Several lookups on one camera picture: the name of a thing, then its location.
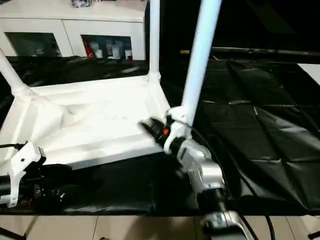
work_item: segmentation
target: shelf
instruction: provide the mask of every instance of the shelf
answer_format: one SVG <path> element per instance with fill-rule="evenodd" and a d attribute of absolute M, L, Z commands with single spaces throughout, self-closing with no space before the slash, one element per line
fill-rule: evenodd
<path fill-rule="evenodd" d="M 89 7 L 75 8 L 71 0 L 11 0 L 0 5 L 0 18 L 143 23 L 146 5 L 147 0 L 93 0 Z"/>

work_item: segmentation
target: black cable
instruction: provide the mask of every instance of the black cable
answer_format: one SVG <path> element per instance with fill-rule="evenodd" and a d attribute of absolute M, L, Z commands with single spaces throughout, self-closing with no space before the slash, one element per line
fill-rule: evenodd
<path fill-rule="evenodd" d="M 258 236 L 256 235 L 255 231 L 253 230 L 253 228 L 251 227 L 250 223 L 248 222 L 248 220 L 245 218 L 245 216 L 243 216 L 242 214 L 240 214 L 238 212 L 242 222 L 244 223 L 244 225 L 246 226 L 246 228 L 249 230 L 251 236 L 253 237 L 254 240 L 259 240 Z"/>
<path fill-rule="evenodd" d="M 0 149 L 4 149 L 4 148 L 15 148 L 17 150 L 20 150 L 25 144 L 20 144 L 20 143 L 10 143 L 10 144 L 2 144 L 0 145 Z"/>
<path fill-rule="evenodd" d="M 15 144 L 3 144 L 0 145 L 0 149 L 4 149 L 4 148 L 14 148 Z"/>
<path fill-rule="evenodd" d="M 198 130 L 196 130 L 193 126 L 190 126 L 189 124 L 187 124 L 187 123 L 185 123 L 185 122 L 183 122 L 183 121 L 180 121 L 180 120 L 176 120 L 176 119 L 172 119 L 172 120 L 173 120 L 173 121 L 176 121 L 176 122 L 178 122 L 178 123 L 181 123 L 181 124 L 183 124 L 183 125 L 185 125 L 185 126 L 187 126 L 187 127 L 190 128 L 193 132 L 195 132 L 199 138 L 201 138 L 201 140 L 207 145 L 207 148 L 209 149 L 209 151 L 211 152 L 211 154 L 214 155 L 215 158 L 216 158 L 216 160 L 218 161 L 218 164 L 219 164 L 220 167 L 221 167 L 222 174 L 223 174 L 224 176 L 226 176 L 225 173 L 224 173 L 224 171 L 223 171 L 223 168 L 222 168 L 222 165 L 221 165 L 221 162 L 220 162 L 219 158 L 216 156 L 215 151 L 212 149 L 212 147 L 210 146 L 210 144 L 208 143 L 208 141 L 205 139 L 205 137 L 204 137 Z M 239 171 L 239 165 L 238 165 L 238 163 L 237 163 L 234 159 L 232 159 L 232 161 L 233 161 L 233 163 L 235 164 L 235 166 L 236 166 L 236 168 L 237 168 L 237 171 L 238 171 L 238 173 L 239 173 L 239 175 L 240 175 L 240 178 L 243 180 L 243 182 L 244 182 L 245 185 L 248 187 L 248 189 L 250 190 L 250 192 L 252 193 L 252 195 L 255 197 L 255 199 L 260 203 L 260 205 L 261 205 L 261 207 L 262 207 L 262 210 L 264 211 L 264 217 L 265 217 L 265 220 L 266 220 L 266 222 L 267 222 L 267 224 L 268 224 L 268 228 L 269 228 L 269 233 L 270 233 L 270 238 L 271 238 L 271 240 L 276 240 L 276 235 L 275 235 L 274 226 L 273 226 L 273 224 L 272 224 L 272 221 L 271 221 L 271 219 L 270 219 L 270 216 L 268 215 L 267 210 L 265 209 L 265 206 L 263 205 L 263 203 L 262 203 L 261 200 L 260 200 L 260 197 L 257 195 L 257 193 L 255 192 L 255 190 L 252 188 L 252 186 L 249 184 L 249 182 L 246 180 L 246 178 L 245 178 L 245 177 L 242 175 L 242 173 Z M 227 178 L 226 178 L 226 177 L 225 177 L 225 184 L 226 184 L 226 187 L 227 187 L 228 189 L 230 189 L 229 186 L 228 186 L 228 182 L 227 182 Z M 247 220 L 244 220 L 245 217 L 244 217 L 243 215 L 241 215 L 241 214 L 239 214 L 239 216 L 241 217 L 241 219 L 242 219 L 242 221 L 244 222 L 245 226 L 248 228 L 248 230 L 249 230 L 249 232 L 251 233 L 252 237 L 253 237 L 254 239 L 258 239 L 257 235 L 255 234 L 254 230 L 252 229 L 252 227 L 250 226 L 250 224 L 248 223 L 248 221 L 247 221 Z"/>

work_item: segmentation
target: glass cabinet door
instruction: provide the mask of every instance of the glass cabinet door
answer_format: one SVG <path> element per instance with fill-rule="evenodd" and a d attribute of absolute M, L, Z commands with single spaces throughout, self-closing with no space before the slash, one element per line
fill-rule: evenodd
<path fill-rule="evenodd" d="M 61 57 L 53 33 L 5 32 L 17 56 Z"/>
<path fill-rule="evenodd" d="M 87 57 L 132 60 L 129 36 L 81 35 Z"/>
<path fill-rule="evenodd" d="M 142 22 L 63 20 L 73 53 L 81 57 L 145 60 Z"/>
<path fill-rule="evenodd" d="M 74 55 L 59 19 L 0 18 L 0 48 L 6 56 Z"/>

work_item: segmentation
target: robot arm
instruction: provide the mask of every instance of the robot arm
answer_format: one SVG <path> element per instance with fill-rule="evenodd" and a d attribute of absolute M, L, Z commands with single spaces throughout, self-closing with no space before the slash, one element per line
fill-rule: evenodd
<path fill-rule="evenodd" d="M 185 125 L 172 120 L 170 115 L 166 125 L 155 118 L 140 125 L 166 154 L 175 155 L 183 171 L 188 173 L 198 207 L 208 212 L 201 221 L 203 233 L 214 239 L 249 239 L 239 215 L 227 210 L 223 173 L 212 160 L 210 151 L 194 141 L 191 135 L 185 137 Z"/>

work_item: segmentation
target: black table surface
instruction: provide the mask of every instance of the black table surface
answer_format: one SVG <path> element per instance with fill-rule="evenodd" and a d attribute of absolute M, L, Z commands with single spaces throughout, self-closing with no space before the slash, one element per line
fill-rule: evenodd
<path fill-rule="evenodd" d="M 29 86 L 131 77 L 148 73 L 142 61 L 9 58 Z M 188 62 L 160 64 L 161 86 L 171 106 L 182 99 Z M 0 81 L 0 124 L 13 101 Z M 209 61 L 194 127 L 219 158 L 230 206 L 245 215 L 316 215 L 320 210 L 320 87 L 296 64 Z M 241 172 L 260 202 L 240 180 Z M 30 203 L 0 214 L 199 215 L 186 175 L 174 157 L 157 153 L 74 170 L 59 210 Z"/>

